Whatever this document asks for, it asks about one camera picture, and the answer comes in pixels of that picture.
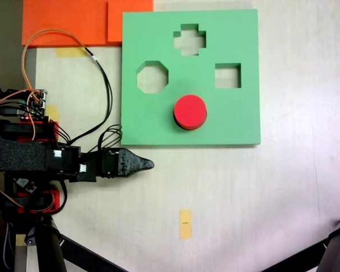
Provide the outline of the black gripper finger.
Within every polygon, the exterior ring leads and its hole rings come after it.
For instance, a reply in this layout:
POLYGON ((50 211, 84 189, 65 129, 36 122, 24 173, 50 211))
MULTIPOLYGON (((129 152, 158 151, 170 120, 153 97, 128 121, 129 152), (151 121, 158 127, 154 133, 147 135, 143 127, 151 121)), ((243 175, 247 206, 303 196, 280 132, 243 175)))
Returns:
POLYGON ((119 176, 128 177, 134 173, 153 169, 154 162, 137 156, 126 148, 119 150, 119 176))

